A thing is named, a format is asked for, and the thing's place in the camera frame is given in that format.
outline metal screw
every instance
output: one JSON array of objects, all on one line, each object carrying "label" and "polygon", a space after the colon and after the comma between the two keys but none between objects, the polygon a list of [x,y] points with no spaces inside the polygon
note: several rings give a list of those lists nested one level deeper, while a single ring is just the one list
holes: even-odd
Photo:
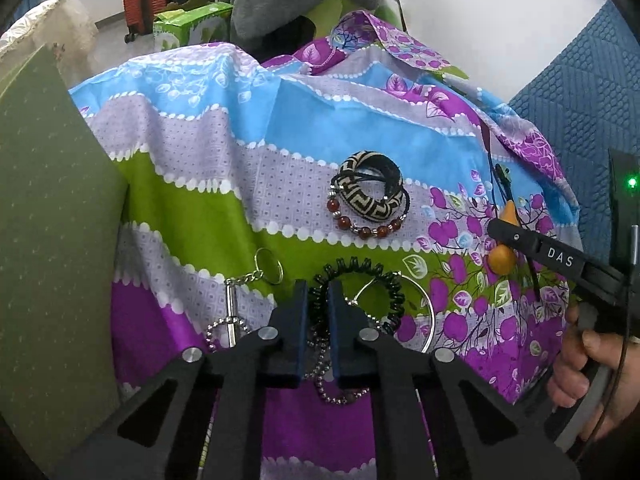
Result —
[{"label": "metal screw", "polygon": [[363,341],[375,341],[380,334],[375,328],[363,328],[359,335]]},{"label": "metal screw", "polygon": [[450,363],[453,361],[454,354],[448,348],[438,348],[435,351],[436,359],[441,363]]},{"label": "metal screw", "polygon": [[199,361],[202,357],[202,350],[197,348],[196,346],[192,346],[191,348],[187,348],[182,352],[182,358],[188,363],[194,363]]},{"label": "metal screw", "polygon": [[274,326],[263,326],[258,330],[258,337],[264,341],[271,341],[278,337],[278,329]]}]

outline floor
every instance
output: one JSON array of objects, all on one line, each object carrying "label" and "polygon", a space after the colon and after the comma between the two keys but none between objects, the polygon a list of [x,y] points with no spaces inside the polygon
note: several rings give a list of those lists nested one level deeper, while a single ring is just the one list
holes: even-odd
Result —
[{"label": "floor", "polygon": [[124,19],[110,23],[99,29],[96,49],[94,51],[96,70],[98,73],[124,63],[136,56],[150,54],[154,50],[152,34],[138,36],[136,41],[125,43],[124,36],[128,33]]}]

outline black cable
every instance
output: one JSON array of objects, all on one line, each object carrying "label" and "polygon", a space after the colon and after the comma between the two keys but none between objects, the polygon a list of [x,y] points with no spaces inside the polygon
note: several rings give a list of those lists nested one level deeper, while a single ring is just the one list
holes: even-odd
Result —
[{"label": "black cable", "polygon": [[[630,276],[632,276],[634,272],[635,272],[634,269],[632,269],[632,273],[630,274]],[[593,428],[593,431],[589,435],[588,439],[585,441],[584,447],[580,451],[580,454],[575,459],[576,462],[580,462],[580,460],[584,457],[585,453],[587,453],[588,449],[595,442],[596,436],[597,436],[598,432],[600,431],[600,428],[602,427],[602,425],[604,423],[604,419],[607,416],[607,412],[609,411],[609,409],[611,407],[613,399],[616,396],[616,391],[618,390],[618,385],[620,384],[620,378],[622,377],[622,370],[623,370],[623,367],[625,365],[626,351],[627,351],[628,346],[629,346],[629,338],[630,338],[630,333],[631,333],[631,306],[630,306],[631,283],[632,283],[632,281],[630,280],[628,289],[626,291],[625,335],[624,335],[624,339],[622,340],[622,351],[620,352],[620,362],[618,363],[618,370],[616,370],[616,374],[615,374],[615,376],[613,378],[613,382],[611,383],[611,390],[610,390],[610,393],[609,393],[609,397],[607,397],[607,401],[603,405],[602,414],[600,415],[600,418],[598,419],[598,421],[596,423],[596,426]]]}]

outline metal chain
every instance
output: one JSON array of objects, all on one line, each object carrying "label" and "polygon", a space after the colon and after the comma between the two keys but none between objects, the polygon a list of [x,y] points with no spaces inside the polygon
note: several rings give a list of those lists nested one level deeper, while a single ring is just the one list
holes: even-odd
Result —
[{"label": "metal chain", "polygon": [[[376,325],[380,325],[379,320],[376,320],[373,316],[367,314],[370,320],[373,320]],[[313,380],[318,395],[327,404],[335,404],[337,406],[344,406],[347,404],[353,404],[360,397],[369,393],[368,388],[356,390],[354,392],[345,392],[339,397],[331,397],[324,389],[324,375],[329,371],[331,367],[331,359],[327,358],[327,354],[330,352],[329,341],[325,338],[319,338],[316,330],[311,331],[311,338],[306,342],[311,348],[318,352],[318,358],[314,368],[305,374],[306,380]]]},{"label": "metal chain", "polygon": [[248,334],[252,330],[249,328],[246,320],[240,316],[227,316],[221,317],[217,321],[214,321],[210,325],[207,325],[207,334],[205,336],[205,340],[207,341],[207,345],[209,346],[209,350],[212,352],[216,351],[216,347],[213,344],[213,329],[217,328],[221,325],[231,325],[236,324],[244,332],[244,334]]},{"label": "metal chain", "polygon": [[235,285],[242,286],[247,283],[256,282],[257,280],[261,280],[264,276],[264,272],[259,269],[254,270],[254,272],[249,272],[244,276],[240,276],[239,278],[227,278],[225,280],[225,285]]}]

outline keychain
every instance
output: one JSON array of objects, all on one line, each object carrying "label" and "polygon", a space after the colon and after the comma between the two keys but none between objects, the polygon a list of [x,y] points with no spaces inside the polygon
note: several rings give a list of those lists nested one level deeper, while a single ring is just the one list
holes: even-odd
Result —
[{"label": "keychain", "polygon": [[[265,274],[264,270],[260,268],[260,263],[258,262],[258,256],[261,251],[266,251],[270,254],[275,260],[278,267],[278,277],[276,280],[270,280]],[[245,319],[238,315],[238,294],[237,287],[246,285],[247,283],[256,282],[257,280],[264,280],[270,285],[279,285],[282,283],[284,279],[284,270],[282,269],[282,264],[280,260],[278,260],[271,250],[260,247],[254,254],[254,265],[255,269],[244,276],[240,276],[239,278],[227,278],[225,280],[225,305],[226,305],[226,317],[221,317],[217,321],[211,323],[207,326],[207,345],[209,345],[209,349],[211,351],[215,351],[215,346],[213,344],[213,329],[226,325],[226,334],[229,338],[229,348],[236,346],[238,339],[242,337],[241,332],[247,334],[251,332],[250,327],[247,325]]]}]

